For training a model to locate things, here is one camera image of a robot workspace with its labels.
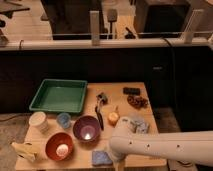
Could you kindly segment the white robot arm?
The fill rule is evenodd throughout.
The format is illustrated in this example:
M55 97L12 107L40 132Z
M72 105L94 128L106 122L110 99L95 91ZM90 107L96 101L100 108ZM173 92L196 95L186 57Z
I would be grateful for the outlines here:
M108 140L115 162L146 155L213 167L213 131L138 134L130 117L121 117Z

